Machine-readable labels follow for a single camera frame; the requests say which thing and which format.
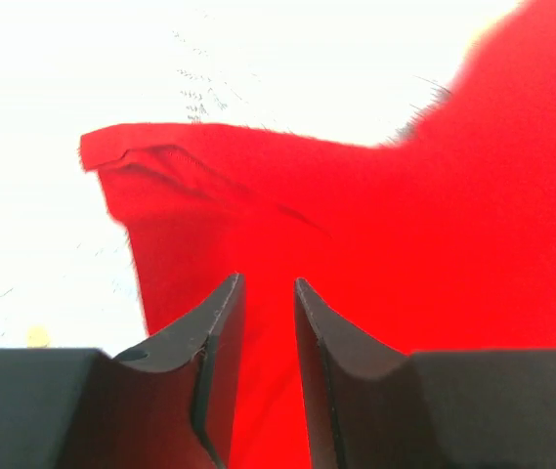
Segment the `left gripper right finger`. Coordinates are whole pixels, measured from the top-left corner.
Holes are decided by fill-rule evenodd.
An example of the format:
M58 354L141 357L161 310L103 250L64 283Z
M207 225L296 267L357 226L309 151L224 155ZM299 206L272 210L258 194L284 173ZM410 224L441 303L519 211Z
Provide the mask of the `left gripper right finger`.
M294 285L315 468L556 468L556 349L403 354Z

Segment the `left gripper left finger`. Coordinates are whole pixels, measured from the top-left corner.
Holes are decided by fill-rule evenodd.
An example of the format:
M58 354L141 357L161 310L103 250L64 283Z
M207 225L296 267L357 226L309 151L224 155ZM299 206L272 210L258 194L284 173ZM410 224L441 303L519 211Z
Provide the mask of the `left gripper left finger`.
M241 275L152 337L0 349L0 468L223 468L245 316Z

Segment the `red t shirt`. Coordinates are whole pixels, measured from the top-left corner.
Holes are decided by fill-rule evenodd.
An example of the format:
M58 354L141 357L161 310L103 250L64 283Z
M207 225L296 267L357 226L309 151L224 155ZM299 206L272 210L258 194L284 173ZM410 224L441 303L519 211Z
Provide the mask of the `red t shirt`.
M489 32L399 145L222 124L85 134L149 332L246 278L234 468L310 464L293 318L306 279L404 351L556 347L556 1Z

